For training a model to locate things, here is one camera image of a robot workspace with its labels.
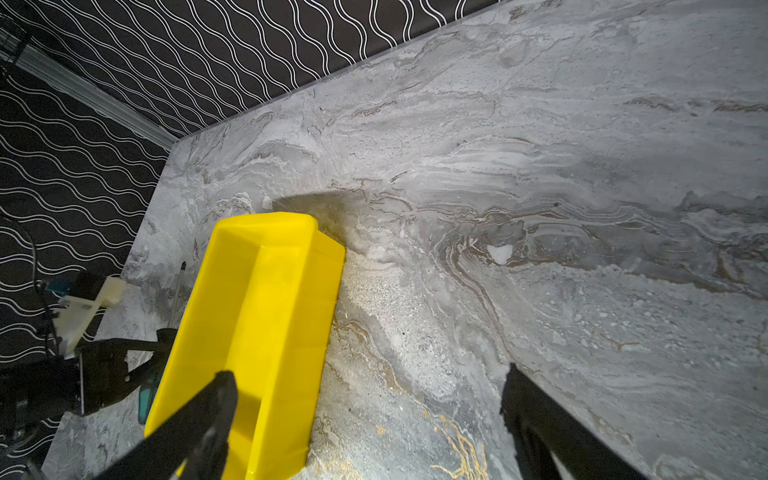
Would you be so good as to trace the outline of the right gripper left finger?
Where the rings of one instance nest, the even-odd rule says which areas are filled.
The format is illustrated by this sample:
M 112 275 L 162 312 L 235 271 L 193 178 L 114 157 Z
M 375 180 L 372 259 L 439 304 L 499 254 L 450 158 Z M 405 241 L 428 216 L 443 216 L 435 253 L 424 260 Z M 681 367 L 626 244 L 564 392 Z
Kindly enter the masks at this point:
M 101 472 L 100 479 L 221 479 L 238 402 L 235 376 L 217 373 L 149 437 Z

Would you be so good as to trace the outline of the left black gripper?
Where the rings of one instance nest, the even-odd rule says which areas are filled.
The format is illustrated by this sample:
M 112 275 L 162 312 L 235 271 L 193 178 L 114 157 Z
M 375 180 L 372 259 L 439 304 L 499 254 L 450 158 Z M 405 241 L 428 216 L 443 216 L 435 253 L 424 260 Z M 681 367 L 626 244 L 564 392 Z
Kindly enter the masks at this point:
M 88 416 L 127 398 L 162 375 L 173 338 L 99 340 L 69 360 L 43 360 L 1 370 L 1 439 L 17 443 L 44 419 L 66 412 Z M 130 369 L 129 352 L 150 358 Z

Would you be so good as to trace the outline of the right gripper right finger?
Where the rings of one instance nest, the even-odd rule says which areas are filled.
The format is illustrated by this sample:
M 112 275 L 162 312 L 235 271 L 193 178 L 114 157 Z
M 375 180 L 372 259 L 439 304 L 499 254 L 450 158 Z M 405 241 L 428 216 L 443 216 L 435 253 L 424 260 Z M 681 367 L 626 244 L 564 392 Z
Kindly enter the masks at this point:
M 512 363 L 500 414 L 512 435 L 524 479 L 642 479 L 644 475 L 579 423 Z

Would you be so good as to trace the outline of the green black handled screwdriver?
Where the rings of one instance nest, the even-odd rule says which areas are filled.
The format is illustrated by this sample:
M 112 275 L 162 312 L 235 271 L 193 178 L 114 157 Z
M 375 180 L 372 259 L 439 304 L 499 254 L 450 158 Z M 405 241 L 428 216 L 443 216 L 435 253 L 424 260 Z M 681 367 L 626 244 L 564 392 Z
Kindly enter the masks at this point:
M 168 321 L 168 327 L 164 330 L 169 330 L 169 333 L 165 333 L 165 336 L 170 336 L 171 339 L 175 338 L 175 328 L 174 326 L 177 324 L 177 316 L 178 316 L 178 310 L 179 310 L 179 295 L 181 291 L 181 284 L 183 280 L 183 276 L 186 271 L 187 263 L 185 261 L 182 262 L 179 272 L 176 277 L 176 284 L 175 284 L 175 290 L 173 295 L 173 301 L 172 301 L 172 307 L 171 307 L 171 315 L 170 320 Z M 138 422 L 140 425 L 144 426 L 148 420 L 152 405 L 154 403 L 155 396 L 157 394 L 157 390 L 161 381 L 162 373 L 163 373 L 164 367 L 161 367 L 159 370 L 154 371 L 153 374 L 149 377 L 149 379 L 144 382 L 141 387 L 139 388 L 139 400 L 138 400 Z

